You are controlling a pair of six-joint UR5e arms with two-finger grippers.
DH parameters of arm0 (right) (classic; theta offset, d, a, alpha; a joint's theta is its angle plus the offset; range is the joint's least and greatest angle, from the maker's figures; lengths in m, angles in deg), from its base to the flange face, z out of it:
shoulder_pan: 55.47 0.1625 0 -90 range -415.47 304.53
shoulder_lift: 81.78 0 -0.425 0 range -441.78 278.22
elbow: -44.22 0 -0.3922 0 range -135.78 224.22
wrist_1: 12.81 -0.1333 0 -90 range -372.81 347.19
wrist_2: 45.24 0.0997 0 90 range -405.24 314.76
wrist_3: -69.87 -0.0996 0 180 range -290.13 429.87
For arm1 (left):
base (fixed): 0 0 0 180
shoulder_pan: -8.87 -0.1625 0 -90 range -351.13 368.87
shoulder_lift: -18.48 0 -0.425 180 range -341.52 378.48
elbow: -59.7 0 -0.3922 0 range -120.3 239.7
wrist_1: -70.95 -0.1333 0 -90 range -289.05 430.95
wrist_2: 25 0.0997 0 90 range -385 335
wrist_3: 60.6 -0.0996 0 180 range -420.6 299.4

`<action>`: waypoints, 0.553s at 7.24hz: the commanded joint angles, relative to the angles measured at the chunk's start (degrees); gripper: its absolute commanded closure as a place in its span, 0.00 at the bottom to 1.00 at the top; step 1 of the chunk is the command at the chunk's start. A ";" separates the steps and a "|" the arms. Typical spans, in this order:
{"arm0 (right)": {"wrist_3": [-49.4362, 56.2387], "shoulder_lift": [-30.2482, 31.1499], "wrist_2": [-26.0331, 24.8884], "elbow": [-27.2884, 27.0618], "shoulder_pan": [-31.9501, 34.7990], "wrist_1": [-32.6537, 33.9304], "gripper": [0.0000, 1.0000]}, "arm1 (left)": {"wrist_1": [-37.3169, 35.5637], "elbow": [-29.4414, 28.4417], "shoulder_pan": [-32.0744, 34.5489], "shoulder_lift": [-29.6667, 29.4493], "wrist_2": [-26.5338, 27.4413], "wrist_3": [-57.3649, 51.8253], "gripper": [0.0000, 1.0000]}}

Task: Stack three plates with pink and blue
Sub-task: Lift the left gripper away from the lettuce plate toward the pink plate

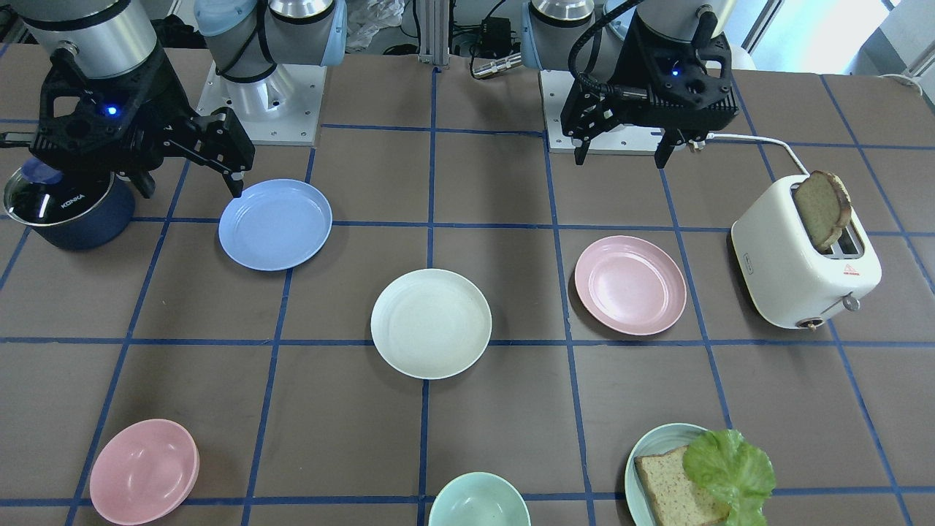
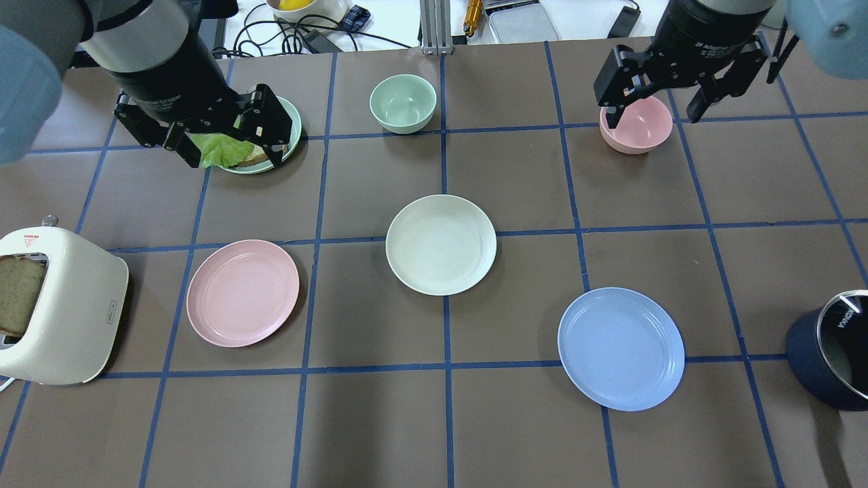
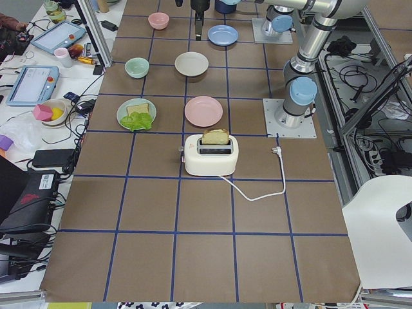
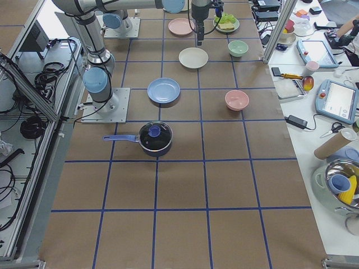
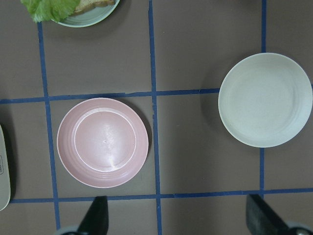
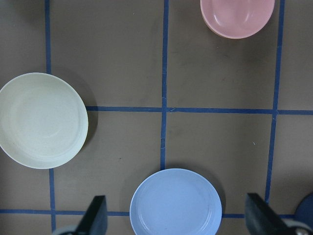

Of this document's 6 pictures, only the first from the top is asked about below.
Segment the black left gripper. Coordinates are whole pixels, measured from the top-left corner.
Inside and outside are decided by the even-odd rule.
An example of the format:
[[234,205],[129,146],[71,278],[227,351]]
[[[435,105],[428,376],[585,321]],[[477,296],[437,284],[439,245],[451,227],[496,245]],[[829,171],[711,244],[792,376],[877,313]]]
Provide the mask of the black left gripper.
[[559,116],[576,166],[619,126],[659,129],[665,169],[687,141],[702,141],[739,113],[728,11],[561,11],[559,69],[570,93]]

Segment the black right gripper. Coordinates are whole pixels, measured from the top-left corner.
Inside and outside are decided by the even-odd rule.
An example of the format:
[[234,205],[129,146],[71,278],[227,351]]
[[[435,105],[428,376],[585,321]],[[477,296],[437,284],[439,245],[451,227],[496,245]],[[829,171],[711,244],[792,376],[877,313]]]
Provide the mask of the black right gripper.
[[253,141],[230,107],[191,107],[163,50],[110,79],[80,72],[73,50],[53,51],[50,62],[36,129],[3,133],[3,148],[26,148],[61,171],[121,172],[143,199],[155,194],[150,171],[183,157],[220,173],[233,199],[243,195]]

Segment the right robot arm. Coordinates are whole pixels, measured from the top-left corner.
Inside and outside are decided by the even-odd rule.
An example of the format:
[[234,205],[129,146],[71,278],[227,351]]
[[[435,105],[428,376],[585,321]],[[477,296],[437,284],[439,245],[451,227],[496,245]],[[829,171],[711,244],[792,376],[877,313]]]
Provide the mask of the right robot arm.
[[140,1],[12,1],[10,9],[49,54],[38,124],[5,132],[3,148],[27,148],[65,173],[110,172],[151,197],[151,171],[183,157],[217,171],[243,193],[255,111],[236,101],[200,115],[166,54],[208,49],[231,85],[266,90],[267,111],[286,103],[272,79],[284,64],[334,66],[346,49],[344,1],[196,1],[196,24],[153,19]]

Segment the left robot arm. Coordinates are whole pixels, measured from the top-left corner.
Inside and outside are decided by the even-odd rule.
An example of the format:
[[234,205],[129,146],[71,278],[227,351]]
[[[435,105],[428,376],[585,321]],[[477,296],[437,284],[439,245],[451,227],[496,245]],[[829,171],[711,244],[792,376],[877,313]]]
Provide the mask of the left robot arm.
[[618,126],[661,129],[654,162],[705,140],[739,113],[722,27],[731,1],[527,1],[521,54],[529,69],[564,71],[559,116],[574,161]]

